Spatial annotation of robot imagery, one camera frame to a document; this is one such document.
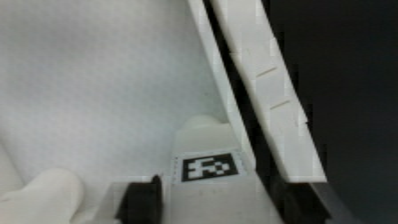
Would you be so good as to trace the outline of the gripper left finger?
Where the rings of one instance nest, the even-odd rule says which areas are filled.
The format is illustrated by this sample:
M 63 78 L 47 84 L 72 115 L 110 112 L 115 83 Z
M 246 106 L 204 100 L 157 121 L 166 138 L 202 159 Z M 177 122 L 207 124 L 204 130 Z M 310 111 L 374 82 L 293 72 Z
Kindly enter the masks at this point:
M 161 216 L 161 179 L 154 175 L 149 182 L 131 182 L 127 184 L 115 220 L 120 224 L 161 224 Z

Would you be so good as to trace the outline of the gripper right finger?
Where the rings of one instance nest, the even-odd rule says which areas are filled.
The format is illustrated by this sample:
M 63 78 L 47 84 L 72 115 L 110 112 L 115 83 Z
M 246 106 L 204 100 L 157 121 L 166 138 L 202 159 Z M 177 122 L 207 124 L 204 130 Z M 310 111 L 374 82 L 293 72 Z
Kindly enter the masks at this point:
M 275 182 L 271 199 L 284 224 L 355 224 L 355 217 L 326 183 Z

